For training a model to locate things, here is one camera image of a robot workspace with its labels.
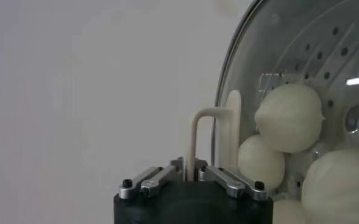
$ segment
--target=metal bracket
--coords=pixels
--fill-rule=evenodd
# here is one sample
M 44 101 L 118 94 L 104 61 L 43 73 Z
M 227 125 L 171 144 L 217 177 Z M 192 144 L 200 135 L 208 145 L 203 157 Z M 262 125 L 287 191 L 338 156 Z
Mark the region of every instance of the metal bracket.
M 144 198 L 158 195 L 160 188 L 168 181 L 182 181 L 181 173 L 177 171 L 176 166 L 167 166 L 156 176 L 141 183 L 140 195 Z
M 256 201 L 266 201 L 268 199 L 269 194 L 265 189 L 264 182 L 253 181 L 242 175 L 237 175 L 229 169 L 223 169 L 223 172 L 243 182 L 246 185 L 246 194 L 250 196 L 250 198 Z
M 121 199 L 131 199 L 133 196 L 138 194 L 142 181 L 153 177 L 161 170 L 161 167 L 150 167 L 132 180 L 125 179 L 123 184 L 118 188 L 118 196 Z
M 199 181 L 215 181 L 222 186 L 227 194 L 234 198 L 239 198 L 243 194 L 247 194 L 256 201 L 265 201 L 268 194 L 265 191 L 265 185 L 261 181 L 253 182 L 252 180 L 234 174 L 233 172 L 207 166 L 199 169 Z

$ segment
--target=dough ball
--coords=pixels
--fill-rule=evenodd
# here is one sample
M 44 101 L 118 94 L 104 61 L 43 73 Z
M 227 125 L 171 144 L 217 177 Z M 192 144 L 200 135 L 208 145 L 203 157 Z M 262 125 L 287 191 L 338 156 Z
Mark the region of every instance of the dough ball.
M 305 213 L 297 200 L 279 200 L 274 203 L 272 224 L 305 224 Z
M 315 161 L 302 188 L 315 224 L 359 224 L 359 150 L 337 150 Z
M 245 140 L 239 147 L 239 171 L 254 181 L 262 181 L 268 189 L 281 184 L 285 174 L 282 152 L 270 150 L 259 135 Z
M 255 114 L 260 135 L 270 148 L 296 153 L 319 138 L 322 121 L 317 93 L 303 85 L 283 85 L 271 91 Z

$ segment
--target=white wall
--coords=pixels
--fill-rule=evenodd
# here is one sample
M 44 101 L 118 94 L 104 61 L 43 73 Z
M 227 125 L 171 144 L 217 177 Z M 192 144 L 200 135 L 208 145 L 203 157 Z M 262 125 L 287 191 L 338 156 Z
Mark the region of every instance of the white wall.
M 248 4 L 0 0 L 0 224 L 112 223 L 123 178 L 183 155 Z

